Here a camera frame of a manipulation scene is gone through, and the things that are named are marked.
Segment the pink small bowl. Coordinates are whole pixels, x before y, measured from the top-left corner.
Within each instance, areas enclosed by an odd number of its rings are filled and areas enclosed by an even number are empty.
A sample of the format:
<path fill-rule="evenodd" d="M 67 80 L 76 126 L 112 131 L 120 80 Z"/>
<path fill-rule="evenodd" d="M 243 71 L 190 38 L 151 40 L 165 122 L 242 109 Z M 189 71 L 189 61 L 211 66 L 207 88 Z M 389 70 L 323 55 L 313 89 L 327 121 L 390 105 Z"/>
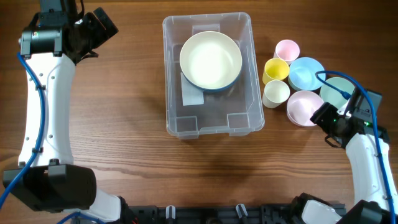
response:
<path fill-rule="evenodd" d="M 307 90 L 297 91 L 288 99 L 287 117 L 297 126 L 316 126 L 310 118 L 322 104 L 324 101 L 316 93 Z"/>

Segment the green small bowl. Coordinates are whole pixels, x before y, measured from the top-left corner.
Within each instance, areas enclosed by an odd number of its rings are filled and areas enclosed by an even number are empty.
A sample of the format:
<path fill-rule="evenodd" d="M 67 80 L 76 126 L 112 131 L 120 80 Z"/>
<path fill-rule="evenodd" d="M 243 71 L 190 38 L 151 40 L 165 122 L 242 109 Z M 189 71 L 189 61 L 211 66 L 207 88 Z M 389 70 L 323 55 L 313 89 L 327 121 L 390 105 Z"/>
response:
<path fill-rule="evenodd" d="M 332 77 L 327 79 L 326 82 L 350 95 L 354 92 L 354 85 L 345 78 Z M 325 84 L 320 88 L 320 97 L 324 102 L 330 103 L 337 109 L 342 108 L 348 102 L 338 91 Z"/>

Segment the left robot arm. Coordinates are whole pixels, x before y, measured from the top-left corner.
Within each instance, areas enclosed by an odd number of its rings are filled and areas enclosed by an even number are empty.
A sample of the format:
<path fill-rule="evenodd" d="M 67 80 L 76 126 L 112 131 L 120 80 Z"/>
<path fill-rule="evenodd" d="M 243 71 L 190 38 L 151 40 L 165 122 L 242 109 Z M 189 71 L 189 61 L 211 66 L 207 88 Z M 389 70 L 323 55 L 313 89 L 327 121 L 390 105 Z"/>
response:
<path fill-rule="evenodd" d="M 122 219 L 119 197 L 100 190 L 95 173 L 74 163 L 69 135 L 70 91 L 76 66 L 117 34 L 103 8 L 41 1 L 19 38 L 27 74 L 27 118 L 18 167 L 3 173 L 4 193 L 35 212 L 66 213 L 95 223 Z"/>

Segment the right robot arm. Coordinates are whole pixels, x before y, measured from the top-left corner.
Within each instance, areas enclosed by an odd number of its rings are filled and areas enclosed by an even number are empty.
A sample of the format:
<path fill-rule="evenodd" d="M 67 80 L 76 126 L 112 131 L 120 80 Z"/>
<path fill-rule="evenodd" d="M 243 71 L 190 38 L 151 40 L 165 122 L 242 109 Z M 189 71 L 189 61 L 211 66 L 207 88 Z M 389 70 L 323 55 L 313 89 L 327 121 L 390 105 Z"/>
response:
<path fill-rule="evenodd" d="M 397 190 L 389 165 L 389 136 L 374 122 L 381 95 L 355 89 L 345 112 L 330 103 L 317 109 L 310 121 L 345 150 L 354 183 L 354 207 L 339 215 L 331 204 L 301 194 L 292 202 L 289 217 L 296 223 L 397 223 Z"/>

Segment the cream large bowl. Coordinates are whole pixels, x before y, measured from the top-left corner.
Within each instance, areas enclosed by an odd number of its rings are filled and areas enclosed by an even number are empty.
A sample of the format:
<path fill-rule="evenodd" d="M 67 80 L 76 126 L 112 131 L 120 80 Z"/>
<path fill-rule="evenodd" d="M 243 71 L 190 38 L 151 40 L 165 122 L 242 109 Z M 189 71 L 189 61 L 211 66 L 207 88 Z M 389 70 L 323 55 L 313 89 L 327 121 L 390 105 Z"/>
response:
<path fill-rule="evenodd" d="M 203 31 L 191 36 L 180 51 L 185 76 L 202 88 L 222 88 L 241 73 L 243 56 L 238 44 L 226 34 Z"/>

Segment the dark blue bowl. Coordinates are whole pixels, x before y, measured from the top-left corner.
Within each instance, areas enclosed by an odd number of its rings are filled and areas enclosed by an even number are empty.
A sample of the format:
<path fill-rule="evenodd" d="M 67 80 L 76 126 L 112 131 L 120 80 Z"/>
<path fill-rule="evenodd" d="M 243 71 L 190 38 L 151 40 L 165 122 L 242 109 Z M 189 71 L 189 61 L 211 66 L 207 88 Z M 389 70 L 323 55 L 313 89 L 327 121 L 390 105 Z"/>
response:
<path fill-rule="evenodd" d="M 202 87 L 200 87 L 200 86 L 195 85 L 195 84 L 192 83 L 190 80 L 188 80 L 188 78 L 185 76 L 185 74 L 184 74 L 183 72 L 180 72 L 180 76 L 181 76 L 181 77 L 184 77 L 184 78 L 186 79 L 186 81 L 187 81 L 189 84 L 191 84 L 193 87 L 195 87 L 195 88 L 197 88 L 197 89 L 199 89 L 199 90 L 201 90 L 201 91 L 213 93 L 213 92 L 225 91 L 225 90 L 231 88 L 232 86 L 234 86 L 235 83 L 241 78 L 241 73 L 239 73 L 239 75 L 238 75 L 231 83 L 229 83 L 228 85 L 226 85 L 226 86 L 224 86 L 224 87 L 222 87 L 222 88 L 215 88 L 215 89 L 202 88 Z"/>

